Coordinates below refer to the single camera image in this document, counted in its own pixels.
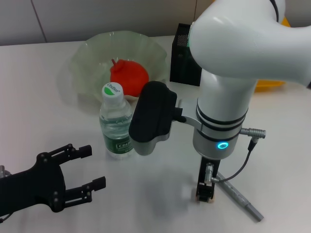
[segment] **wall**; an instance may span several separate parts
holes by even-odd
[[[0,46],[87,40],[113,30],[173,35],[212,0],[0,0]],[[286,0],[292,27],[311,25],[311,0]]]
[[[0,46],[43,42],[30,0],[0,0]]]

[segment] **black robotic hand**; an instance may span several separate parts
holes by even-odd
[[[92,147],[76,150],[72,144],[40,153],[35,165],[26,171],[0,179],[0,216],[36,205],[48,205],[53,212],[92,201],[92,191],[106,187],[101,177],[81,187],[66,190],[60,165],[92,155]]]

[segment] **black box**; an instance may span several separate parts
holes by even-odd
[[[172,44],[170,81],[200,86],[202,68],[187,47],[190,25],[180,23]]]

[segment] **red object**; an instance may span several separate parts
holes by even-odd
[[[149,81],[147,71],[137,62],[113,59],[110,69],[111,82],[119,83],[125,95],[138,97],[144,85]]]

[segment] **white tabletop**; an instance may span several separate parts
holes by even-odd
[[[168,52],[173,37],[155,38]],[[29,169],[40,152],[68,143],[90,144],[93,156],[63,164],[67,188],[106,176],[93,202],[53,213],[36,205],[14,213],[3,233],[302,233],[311,229],[311,92],[288,84],[256,93],[244,127],[267,130],[232,184],[265,216],[255,223],[221,189],[215,202],[196,203],[201,157],[191,126],[174,122],[169,140],[146,157],[115,161],[105,154],[99,105],[77,98],[68,60],[81,42],[0,47],[0,164],[12,173]],[[170,83],[179,98],[198,87]],[[243,163],[249,138],[240,136],[220,165],[229,176]]]

